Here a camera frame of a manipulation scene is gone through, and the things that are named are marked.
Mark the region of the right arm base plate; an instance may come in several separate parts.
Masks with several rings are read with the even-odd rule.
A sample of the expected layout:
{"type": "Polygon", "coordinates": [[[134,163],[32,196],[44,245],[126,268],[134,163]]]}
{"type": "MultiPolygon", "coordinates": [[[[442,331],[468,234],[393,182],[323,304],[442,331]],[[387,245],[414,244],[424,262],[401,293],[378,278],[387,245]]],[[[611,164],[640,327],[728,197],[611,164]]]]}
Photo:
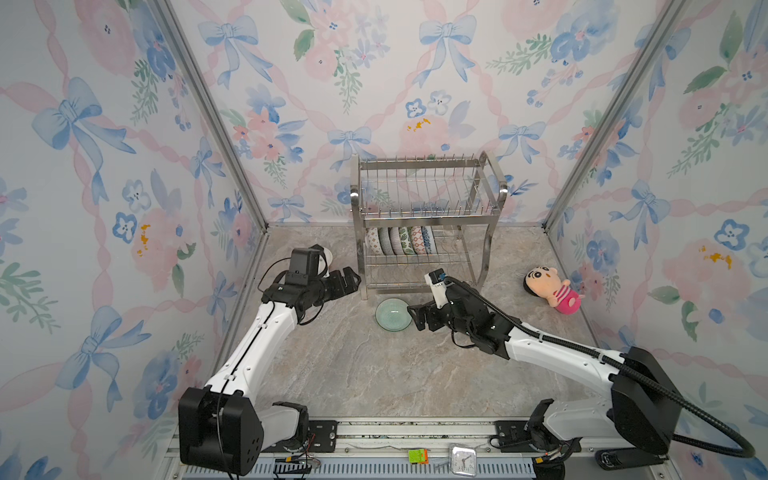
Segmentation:
{"type": "Polygon", "coordinates": [[[556,438],[543,425],[527,420],[498,420],[491,445],[503,453],[552,453],[563,448],[568,441],[556,438]]]}

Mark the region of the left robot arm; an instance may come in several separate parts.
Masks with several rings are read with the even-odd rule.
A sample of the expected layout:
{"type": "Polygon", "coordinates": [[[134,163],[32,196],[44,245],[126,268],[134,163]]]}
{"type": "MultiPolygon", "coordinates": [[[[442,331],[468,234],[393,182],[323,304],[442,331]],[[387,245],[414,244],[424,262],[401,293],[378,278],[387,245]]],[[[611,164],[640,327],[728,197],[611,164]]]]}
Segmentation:
{"type": "Polygon", "coordinates": [[[223,366],[201,387],[189,387],[178,404],[180,460],[188,466],[247,475],[262,451],[290,452],[310,443],[304,405],[276,402],[258,411],[259,388],[287,337],[310,320],[310,309],[354,294],[361,278],[350,267],[331,270],[319,246],[292,251],[289,266],[264,289],[254,321],[223,366]]]}

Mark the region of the blue mesh pattern bowl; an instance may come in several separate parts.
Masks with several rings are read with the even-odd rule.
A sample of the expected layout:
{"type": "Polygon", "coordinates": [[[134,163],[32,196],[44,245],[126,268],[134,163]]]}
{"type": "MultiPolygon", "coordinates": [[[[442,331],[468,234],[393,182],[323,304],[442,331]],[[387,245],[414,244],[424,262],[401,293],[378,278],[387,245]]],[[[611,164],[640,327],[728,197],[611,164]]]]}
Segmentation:
{"type": "Polygon", "coordinates": [[[426,247],[420,226],[414,226],[409,228],[411,243],[413,250],[417,255],[426,255],[426,247]]]}

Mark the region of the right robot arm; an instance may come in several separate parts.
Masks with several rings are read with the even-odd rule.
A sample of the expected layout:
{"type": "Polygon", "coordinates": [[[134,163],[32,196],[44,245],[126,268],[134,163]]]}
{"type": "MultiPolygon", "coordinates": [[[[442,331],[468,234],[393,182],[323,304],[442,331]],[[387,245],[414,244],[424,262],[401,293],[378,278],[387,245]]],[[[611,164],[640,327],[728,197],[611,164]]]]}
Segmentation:
{"type": "Polygon", "coordinates": [[[458,280],[430,285],[432,301],[407,308],[417,329],[468,337],[468,348],[509,361],[529,363],[574,380],[595,393],[577,402],[540,401],[523,431],[499,445],[526,445],[556,450],[572,440],[597,439],[650,455],[670,450],[681,408],[658,390],[622,372],[622,367],[659,385],[674,385],[652,355],[633,348],[627,353],[575,343],[548,334],[506,314],[477,290],[458,280]]]}

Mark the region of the blue white patterned bowl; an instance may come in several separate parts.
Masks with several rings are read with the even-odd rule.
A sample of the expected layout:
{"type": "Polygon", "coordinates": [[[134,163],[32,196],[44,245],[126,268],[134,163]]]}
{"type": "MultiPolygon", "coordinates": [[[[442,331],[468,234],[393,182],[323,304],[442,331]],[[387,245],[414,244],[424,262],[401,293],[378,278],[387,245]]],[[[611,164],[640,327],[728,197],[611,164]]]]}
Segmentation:
{"type": "Polygon", "coordinates": [[[436,255],[438,248],[432,228],[430,226],[422,226],[421,231],[426,253],[428,255],[436,255]]]}

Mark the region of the dark blue flower bowl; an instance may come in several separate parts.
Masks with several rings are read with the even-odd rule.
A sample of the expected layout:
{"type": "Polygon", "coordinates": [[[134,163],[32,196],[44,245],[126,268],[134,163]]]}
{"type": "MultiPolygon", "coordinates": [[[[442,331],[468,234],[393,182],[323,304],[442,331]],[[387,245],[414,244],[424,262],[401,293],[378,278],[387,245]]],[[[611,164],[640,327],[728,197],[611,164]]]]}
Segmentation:
{"type": "Polygon", "coordinates": [[[389,229],[387,227],[379,228],[378,235],[383,254],[385,256],[393,256],[394,250],[389,236],[389,229]]]}

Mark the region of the white orange bowl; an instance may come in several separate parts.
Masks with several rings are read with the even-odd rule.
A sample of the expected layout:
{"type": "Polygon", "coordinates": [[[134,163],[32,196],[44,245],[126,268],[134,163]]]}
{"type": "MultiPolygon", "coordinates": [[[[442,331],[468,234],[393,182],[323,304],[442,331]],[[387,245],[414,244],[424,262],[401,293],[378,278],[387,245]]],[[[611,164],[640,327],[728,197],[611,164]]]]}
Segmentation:
{"type": "Polygon", "coordinates": [[[326,276],[329,271],[330,265],[333,260],[333,255],[328,248],[320,248],[320,257],[318,261],[318,272],[322,276],[326,276]]]}

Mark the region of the green white patterned bowl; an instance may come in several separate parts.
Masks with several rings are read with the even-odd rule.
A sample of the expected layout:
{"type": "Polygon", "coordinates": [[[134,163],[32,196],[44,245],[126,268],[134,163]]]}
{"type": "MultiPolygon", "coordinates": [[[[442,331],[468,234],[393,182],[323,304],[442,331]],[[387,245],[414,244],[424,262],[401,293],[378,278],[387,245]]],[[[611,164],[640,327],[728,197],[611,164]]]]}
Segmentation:
{"type": "Polygon", "coordinates": [[[379,238],[379,230],[377,228],[367,228],[365,235],[366,245],[372,256],[382,256],[383,249],[379,238]]]}

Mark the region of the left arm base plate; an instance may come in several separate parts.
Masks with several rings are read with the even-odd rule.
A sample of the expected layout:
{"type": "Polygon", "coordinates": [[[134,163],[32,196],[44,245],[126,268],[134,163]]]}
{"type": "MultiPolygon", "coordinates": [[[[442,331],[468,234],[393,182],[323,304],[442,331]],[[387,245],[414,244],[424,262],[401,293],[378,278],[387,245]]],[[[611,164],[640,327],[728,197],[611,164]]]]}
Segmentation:
{"type": "Polygon", "coordinates": [[[338,425],[336,420],[300,421],[295,435],[286,441],[285,449],[290,452],[333,453],[338,425]]]}

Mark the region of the pale green bowl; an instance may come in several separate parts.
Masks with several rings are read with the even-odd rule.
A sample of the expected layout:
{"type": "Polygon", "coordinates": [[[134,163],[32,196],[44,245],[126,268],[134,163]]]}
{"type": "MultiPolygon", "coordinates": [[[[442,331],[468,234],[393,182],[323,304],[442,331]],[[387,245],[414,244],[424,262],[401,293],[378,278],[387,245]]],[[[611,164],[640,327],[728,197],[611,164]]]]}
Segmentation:
{"type": "Polygon", "coordinates": [[[388,332],[400,332],[408,328],[412,317],[408,304],[399,298],[388,298],[379,303],[375,311],[376,323],[388,332]]]}

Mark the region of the green leaf pattern bowl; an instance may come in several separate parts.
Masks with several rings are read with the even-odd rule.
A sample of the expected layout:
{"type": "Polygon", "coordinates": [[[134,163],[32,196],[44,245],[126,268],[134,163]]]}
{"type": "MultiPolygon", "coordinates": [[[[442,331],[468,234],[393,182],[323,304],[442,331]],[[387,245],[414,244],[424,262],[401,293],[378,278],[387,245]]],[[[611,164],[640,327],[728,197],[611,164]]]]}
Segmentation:
{"type": "Polygon", "coordinates": [[[400,241],[403,253],[408,256],[415,255],[416,251],[413,247],[413,242],[411,239],[409,228],[399,227],[398,232],[399,232],[399,241],[400,241]]]}

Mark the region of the stainless steel dish rack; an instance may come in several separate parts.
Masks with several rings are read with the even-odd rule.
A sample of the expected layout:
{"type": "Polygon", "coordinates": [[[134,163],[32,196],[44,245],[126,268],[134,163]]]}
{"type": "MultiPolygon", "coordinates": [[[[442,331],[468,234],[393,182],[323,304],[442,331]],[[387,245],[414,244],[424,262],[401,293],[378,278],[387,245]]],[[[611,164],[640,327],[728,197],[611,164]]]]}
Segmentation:
{"type": "Polygon", "coordinates": [[[499,160],[470,156],[351,159],[350,199],[363,297],[427,291],[424,275],[442,268],[481,288],[495,230],[509,194],[499,160]],[[430,226],[436,255],[372,256],[367,228],[430,226]]]}

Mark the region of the pink purple glass bowl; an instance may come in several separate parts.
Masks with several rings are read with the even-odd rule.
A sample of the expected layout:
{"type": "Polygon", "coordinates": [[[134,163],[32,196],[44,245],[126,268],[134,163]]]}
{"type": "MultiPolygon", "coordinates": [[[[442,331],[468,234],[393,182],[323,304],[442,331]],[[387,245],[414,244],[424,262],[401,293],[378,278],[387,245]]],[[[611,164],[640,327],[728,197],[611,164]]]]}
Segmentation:
{"type": "Polygon", "coordinates": [[[399,229],[397,227],[389,228],[389,238],[395,255],[403,256],[404,250],[400,241],[399,229]]]}

